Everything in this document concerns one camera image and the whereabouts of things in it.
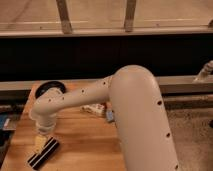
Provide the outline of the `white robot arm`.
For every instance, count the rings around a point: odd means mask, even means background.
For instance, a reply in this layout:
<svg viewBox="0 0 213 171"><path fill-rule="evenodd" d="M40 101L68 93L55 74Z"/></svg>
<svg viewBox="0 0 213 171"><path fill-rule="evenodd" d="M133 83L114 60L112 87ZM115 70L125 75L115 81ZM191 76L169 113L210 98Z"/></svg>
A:
<svg viewBox="0 0 213 171"><path fill-rule="evenodd" d="M106 101L114 111L127 171L180 171L159 85L142 66L125 66L66 93L51 88L36 99L29 116L45 135L54 130L58 111Z"/></svg>

